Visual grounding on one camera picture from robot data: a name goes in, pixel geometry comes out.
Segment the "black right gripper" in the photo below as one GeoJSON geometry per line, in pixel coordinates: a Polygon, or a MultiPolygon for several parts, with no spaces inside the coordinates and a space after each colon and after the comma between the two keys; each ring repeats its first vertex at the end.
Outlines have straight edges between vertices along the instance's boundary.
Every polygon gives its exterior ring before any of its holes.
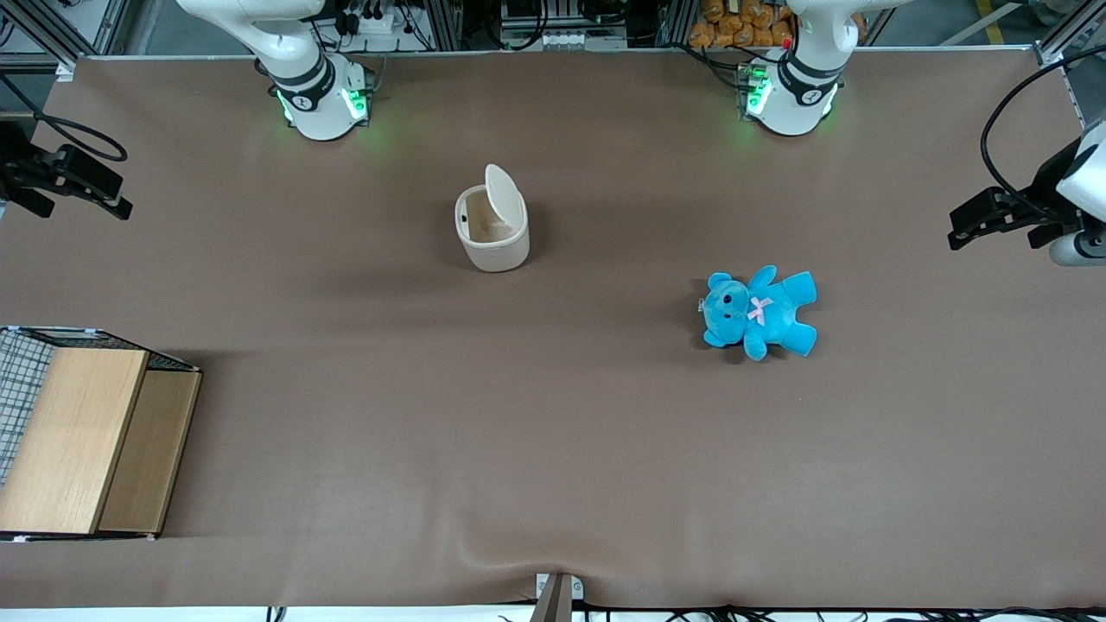
{"type": "Polygon", "coordinates": [[[108,212],[131,219],[133,205],[122,197],[123,178],[100,159],[72,144],[55,152],[39,147],[19,125],[1,123],[1,175],[3,200],[15,203],[39,218],[50,218],[54,201],[43,193],[87,194],[91,200],[108,201],[108,212]]]}

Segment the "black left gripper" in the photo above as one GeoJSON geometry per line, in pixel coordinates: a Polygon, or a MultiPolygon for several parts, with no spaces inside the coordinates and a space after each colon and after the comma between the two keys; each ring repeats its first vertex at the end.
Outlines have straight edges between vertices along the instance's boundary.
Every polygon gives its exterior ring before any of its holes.
{"type": "Polygon", "coordinates": [[[1079,222],[1077,209],[1056,190],[1071,166],[1070,159],[1050,159],[1039,166],[1033,182],[1019,191],[988,187],[950,212],[948,247],[960,251],[963,241],[957,235],[991,235],[1030,228],[1032,249],[1074,232],[1079,222]]]}

